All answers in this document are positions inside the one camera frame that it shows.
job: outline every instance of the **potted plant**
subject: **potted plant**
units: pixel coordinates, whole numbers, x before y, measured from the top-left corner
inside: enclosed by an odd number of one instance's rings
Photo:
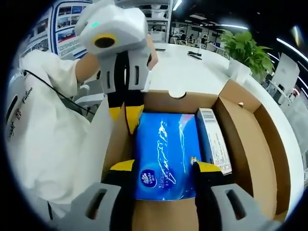
[[[225,52],[230,56],[228,75],[236,81],[243,82],[251,75],[259,83],[263,81],[266,73],[272,73],[273,63],[264,51],[268,47],[257,46],[249,31],[233,34],[223,30],[220,36],[221,42],[225,44]]]

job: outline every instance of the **white box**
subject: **white box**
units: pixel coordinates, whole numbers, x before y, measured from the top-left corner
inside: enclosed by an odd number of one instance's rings
[[[213,110],[199,108],[196,121],[202,141],[200,144],[201,151],[205,161],[220,167],[224,175],[232,173],[226,143]]]

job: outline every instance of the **person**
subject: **person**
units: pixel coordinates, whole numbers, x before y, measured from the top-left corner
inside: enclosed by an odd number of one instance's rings
[[[158,58],[150,35],[147,43],[152,55],[148,69],[152,70]],[[98,71],[99,63],[90,53],[72,61],[61,60],[49,51],[33,50],[19,60],[19,67],[72,97],[79,85]],[[25,88],[7,134],[13,174],[22,189],[48,201],[53,209],[55,205],[69,205],[79,150],[90,122],[66,108],[56,92],[31,74],[25,77]]]
[[[181,35],[180,35],[180,40],[183,40],[185,41],[186,40],[186,34],[185,34],[185,31],[184,30],[181,30]]]
[[[203,38],[201,39],[201,43],[202,44],[205,44],[207,41],[207,36],[206,35],[203,35]]]
[[[188,38],[189,42],[192,42],[193,41],[193,34],[191,34]]]

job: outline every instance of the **green light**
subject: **green light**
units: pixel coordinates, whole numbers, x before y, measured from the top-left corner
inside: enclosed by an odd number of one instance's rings
[[[92,27],[96,27],[98,25],[98,23],[93,23]]]

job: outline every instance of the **cardboard box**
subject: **cardboard box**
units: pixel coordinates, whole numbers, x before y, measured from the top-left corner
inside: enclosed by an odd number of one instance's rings
[[[218,166],[224,175],[232,173],[228,150],[214,111],[210,108],[199,108],[196,122],[204,158],[202,161]]]
[[[187,92],[183,98],[174,99],[168,91],[150,91],[144,98],[145,111],[195,114],[198,108],[214,110],[235,182],[256,199],[267,217],[287,210],[290,175],[284,147],[264,106],[247,90],[229,80],[219,95]],[[102,178],[111,166],[132,158],[132,142],[122,107],[110,137]],[[133,230],[197,231],[194,199],[136,201]]]

